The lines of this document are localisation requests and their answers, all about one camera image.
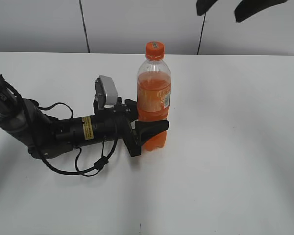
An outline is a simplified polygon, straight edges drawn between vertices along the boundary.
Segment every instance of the black object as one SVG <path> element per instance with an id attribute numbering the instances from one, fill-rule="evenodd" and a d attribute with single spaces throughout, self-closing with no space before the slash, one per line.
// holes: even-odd
<path id="1" fill-rule="evenodd" d="M 118 139 L 123 139 L 131 157 L 141 154 L 141 146 L 151 137 L 165 131 L 169 122 L 135 122 L 133 129 L 131 123 L 138 118 L 136 102 L 121 98 L 111 108 L 98 109 L 94 101 L 94 115 L 86 117 L 58 120 L 47 116 L 41 110 L 49 110 L 58 104 L 46 108 L 39 107 L 35 100 L 23 99 L 20 94 L 2 76 L 0 76 L 0 127 L 28 147 L 29 153 L 43 162 L 53 171 L 66 175 L 84 175 L 94 169 L 101 171 L 108 163 Z M 114 147 L 108 156 L 102 154 L 101 158 L 88 170 L 79 171 L 77 159 L 75 168 L 77 172 L 61 171 L 51 166 L 47 159 L 57 157 L 74 148 L 95 143 L 114 140 Z"/>
<path id="2" fill-rule="evenodd" d="M 288 0 L 242 0 L 234 11 L 237 22 L 242 22 L 252 15 L 267 9 L 269 7 L 279 5 Z M 205 14 L 217 0 L 197 0 L 197 14 L 202 16 Z"/>

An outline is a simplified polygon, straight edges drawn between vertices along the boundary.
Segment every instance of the white table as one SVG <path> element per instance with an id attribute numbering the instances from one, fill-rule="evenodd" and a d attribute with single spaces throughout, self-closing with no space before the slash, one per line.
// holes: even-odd
<path id="1" fill-rule="evenodd" d="M 94 79 L 136 99 L 143 55 L 0 53 L 0 73 L 42 106 L 92 114 Z M 165 148 L 122 141 L 98 176 L 62 176 L 0 129 L 0 235 L 294 235 L 294 57 L 167 55 Z M 67 118 L 65 107 L 49 114 Z M 91 166 L 101 145 L 83 148 Z M 74 169 L 76 152 L 50 162 Z"/>

